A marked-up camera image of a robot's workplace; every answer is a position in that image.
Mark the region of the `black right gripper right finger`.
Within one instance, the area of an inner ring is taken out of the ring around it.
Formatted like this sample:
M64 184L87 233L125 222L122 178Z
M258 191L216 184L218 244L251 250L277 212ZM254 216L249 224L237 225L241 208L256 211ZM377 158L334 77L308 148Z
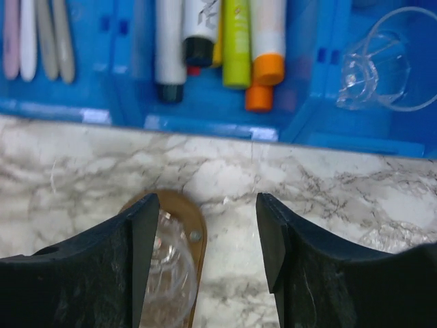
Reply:
M341 238L268 193L256 201L282 327L435 327L436 245L398 254Z

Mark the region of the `lime green toothpaste tube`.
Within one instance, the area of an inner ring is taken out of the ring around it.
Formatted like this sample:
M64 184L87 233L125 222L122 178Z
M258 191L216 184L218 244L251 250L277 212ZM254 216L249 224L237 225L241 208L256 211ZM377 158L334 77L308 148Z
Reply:
M223 85L245 90L251 84L249 2L223 2Z

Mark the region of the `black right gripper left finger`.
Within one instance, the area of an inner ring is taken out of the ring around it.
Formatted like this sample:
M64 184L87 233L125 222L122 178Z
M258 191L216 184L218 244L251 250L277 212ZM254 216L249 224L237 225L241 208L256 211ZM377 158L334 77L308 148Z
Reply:
M149 194L31 256L1 259L2 327L138 327L159 201Z

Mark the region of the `white toothbrush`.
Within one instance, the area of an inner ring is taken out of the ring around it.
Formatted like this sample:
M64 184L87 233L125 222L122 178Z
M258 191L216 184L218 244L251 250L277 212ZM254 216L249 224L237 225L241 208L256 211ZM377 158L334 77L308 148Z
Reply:
M36 2L22 0L20 5L20 75L24 81L31 81L35 77L37 62Z

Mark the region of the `white tube black cap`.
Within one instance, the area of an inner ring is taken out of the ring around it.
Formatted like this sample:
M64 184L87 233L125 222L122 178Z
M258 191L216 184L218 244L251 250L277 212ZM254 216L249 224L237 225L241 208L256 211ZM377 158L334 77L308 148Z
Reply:
M185 62L207 68L212 65L214 45L218 38L220 0L185 0L182 41Z

